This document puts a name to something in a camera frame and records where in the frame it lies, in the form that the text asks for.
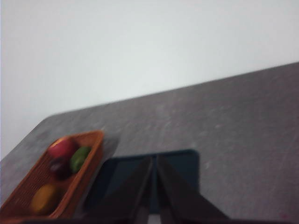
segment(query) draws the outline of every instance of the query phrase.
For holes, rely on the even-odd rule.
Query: red apple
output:
[[[77,149],[78,145],[74,140],[68,137],[62,137],[50,145],[48,153],[53,158],[63,157],[69,160]]]

